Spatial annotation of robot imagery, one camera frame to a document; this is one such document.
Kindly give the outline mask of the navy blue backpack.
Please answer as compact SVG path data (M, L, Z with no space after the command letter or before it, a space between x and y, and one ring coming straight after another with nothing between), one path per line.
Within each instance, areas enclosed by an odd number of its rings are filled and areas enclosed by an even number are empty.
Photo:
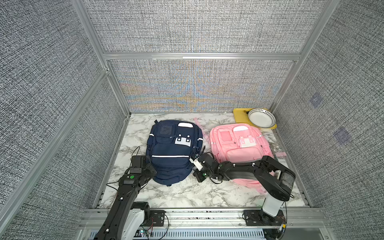
M183 181L203 149L203 133L194 123L155 121L147 140L146 156L157 174L153 180L165 186Z

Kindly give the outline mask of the pink backpack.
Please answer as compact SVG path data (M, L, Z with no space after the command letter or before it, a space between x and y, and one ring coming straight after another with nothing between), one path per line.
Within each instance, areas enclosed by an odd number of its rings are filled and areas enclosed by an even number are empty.
M274 158L270 145L261 131L248 124L229 124L214 127L209 136L211 151L219 163L247 163L263 156ZM267 191L258 181L231 180L235 184L255 189L265 195Z

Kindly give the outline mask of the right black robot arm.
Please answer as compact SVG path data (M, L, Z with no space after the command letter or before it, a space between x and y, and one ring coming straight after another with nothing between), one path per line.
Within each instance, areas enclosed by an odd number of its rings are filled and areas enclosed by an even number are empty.
M275 218L281 206L290 200L296 174L270 156L247 163L219 163L210 153L202 154L194 161L193 176L199 183L212 181L258 181L268 195L262 206L261 216Z

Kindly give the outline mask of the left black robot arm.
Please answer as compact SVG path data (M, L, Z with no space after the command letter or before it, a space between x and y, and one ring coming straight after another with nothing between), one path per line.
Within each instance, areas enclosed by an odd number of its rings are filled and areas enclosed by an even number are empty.
M132 240L140 225L149 217L149 205L134 202L157 172L146 156L132 156L131 167L119 179L119 188L110 212L95 240Z

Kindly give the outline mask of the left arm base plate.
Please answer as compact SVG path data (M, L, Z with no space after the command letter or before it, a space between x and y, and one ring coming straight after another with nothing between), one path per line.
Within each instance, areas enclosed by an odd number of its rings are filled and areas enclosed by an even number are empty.
M146 224L148 227L163 227L166 217L164 210L150 210L150 217Z

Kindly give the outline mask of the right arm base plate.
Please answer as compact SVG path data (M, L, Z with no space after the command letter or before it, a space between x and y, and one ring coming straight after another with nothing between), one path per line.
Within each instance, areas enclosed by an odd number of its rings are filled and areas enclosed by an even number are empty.
M280 227L287 223L287 220L282 210L278 211L276 217L264 213L262 210L244 210L242 215L243 220L246 222L246 226L272 226Z

